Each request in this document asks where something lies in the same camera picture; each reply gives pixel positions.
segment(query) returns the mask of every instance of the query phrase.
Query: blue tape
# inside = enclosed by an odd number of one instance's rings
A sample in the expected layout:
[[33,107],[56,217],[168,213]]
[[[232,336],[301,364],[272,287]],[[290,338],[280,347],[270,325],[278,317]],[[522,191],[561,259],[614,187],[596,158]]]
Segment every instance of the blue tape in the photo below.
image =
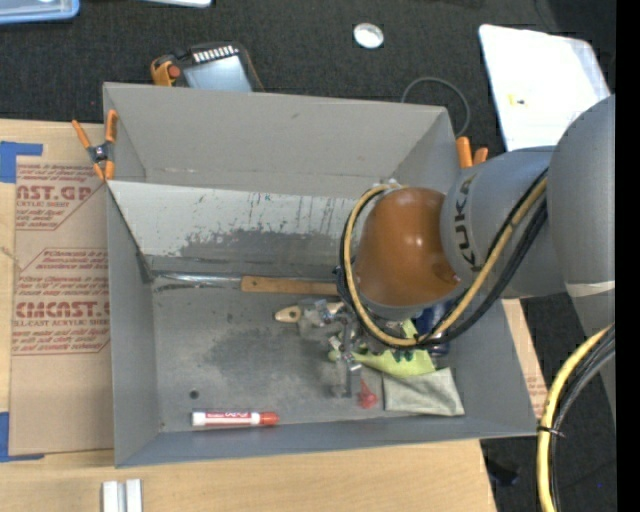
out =
[[21,455],[9,457],[9,413],[0,412],[0,462],[11,462],[14,460],[37,460],[44,455]]
[[18,155],[41,156],[42,144],[0,141],[0,182],[16,182],[16,160]]

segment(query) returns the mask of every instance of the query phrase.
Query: white paper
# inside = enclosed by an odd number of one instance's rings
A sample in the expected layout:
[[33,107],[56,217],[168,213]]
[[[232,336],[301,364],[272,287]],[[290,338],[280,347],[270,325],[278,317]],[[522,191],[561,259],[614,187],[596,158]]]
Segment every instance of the white paper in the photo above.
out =
[[556,145],[610,95],[585,41],[493,25],[479,35],[507,151]]

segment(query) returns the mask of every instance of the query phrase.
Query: wooden stick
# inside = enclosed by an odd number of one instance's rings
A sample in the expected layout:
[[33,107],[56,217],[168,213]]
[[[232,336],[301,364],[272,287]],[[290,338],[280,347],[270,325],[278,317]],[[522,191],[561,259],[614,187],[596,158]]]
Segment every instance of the wooden stick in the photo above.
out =
[[297,295],[338,295],[335,283],[277,277],[244,276],[240,280],[243,292],[291,293]]

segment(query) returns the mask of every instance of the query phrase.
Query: white round object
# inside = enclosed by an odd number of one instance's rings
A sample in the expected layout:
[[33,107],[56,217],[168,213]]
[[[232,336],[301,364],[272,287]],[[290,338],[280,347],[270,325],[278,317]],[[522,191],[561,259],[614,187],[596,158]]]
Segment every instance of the white round object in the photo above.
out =
[[363,48],[379,48],[384,42],[384,34],[380,27],[372,23],[360,23],[353,29],[353,37]]

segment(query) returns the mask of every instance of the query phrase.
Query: red object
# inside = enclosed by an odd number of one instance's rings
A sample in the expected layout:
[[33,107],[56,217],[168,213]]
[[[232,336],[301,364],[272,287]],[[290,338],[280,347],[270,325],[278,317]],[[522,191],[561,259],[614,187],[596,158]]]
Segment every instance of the red object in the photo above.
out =
[[168,71],[169,76],[171,78],[178,78],[180,76],[180,74],[182,73],[182,71],[180,71],[180,68],[178,66],[174,66],[174,65],[169,66],[167,71]]
[[378,403],[378,397],[373,393],[364,380],[360,380],[360,393],[358,394],[358,402],[363,409],[371,409]]
[[260,425],[275,425],[280,421],[280,416],[275,412],[260,413]]

